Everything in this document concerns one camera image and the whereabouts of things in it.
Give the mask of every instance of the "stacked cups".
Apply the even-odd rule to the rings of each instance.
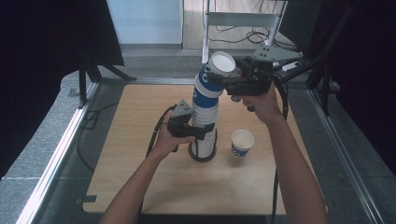
[[[225,52],[214,53],[207,64],[195,77],[192,96],[192,126],[204,128],[207,124],[216,123],[218,118],[219,96],[224,89],[207,81],[207,73],[229,77],[235,69],[233,57]],[[216,154],[217,130],[205,135],[204,140],[190,144],[190,155],[196,161],[210,161]]]

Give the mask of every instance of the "table surface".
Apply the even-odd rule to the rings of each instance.
[[[170,105],[192,102],[192,85],[127,85],[110,126],[84,203],[86,212],[105,212],[127,179],[145,159],[153,129]],[[288,124],[311,166],[290,110]],[[212,161],[194,161],[181,145],[160,164],[143,203],[145,214],[268,215],[272,211],[275,161],[264,124],[242,103],[224,92],[219,98],[217,154]],[[231,152],[235,130],[250,131],[255,144],[245,158]],[[280,192],[278,214],[285,214]]]

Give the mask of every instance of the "human hand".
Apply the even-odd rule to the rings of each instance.
[[[279,115],[282,115],[277,104],[274,83],[271,84],[270,89],[265,94],[237,97],[243,100],[245,106],[254,106],[257,118],[266,125],[271,124]]]
[[[166,124],[168,123],[169,118],[172,115],[172,110],[168,111],[163,119],[163,124],[161,125],[160,131],[158,133],[157,142],[155,146],[149,153],[149,156],[153,156],[163,160],[166,158],[169,153],[171,153],[178,145],[190,143],[195,140],[194,136],[174,137],[166,128]]]

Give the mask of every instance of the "white wall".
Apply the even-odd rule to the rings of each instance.
[[[181,0],[107,0],[120,44],[181,44]]]

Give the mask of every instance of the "forearm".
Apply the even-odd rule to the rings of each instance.
[[[318,182],[282,117],[267,125],[276,160],[279,186],[292,223],[327,223]]]
[[[131,223],[134,220],[160,162],[147,157],[140,164],[108,206],[100,223]]]

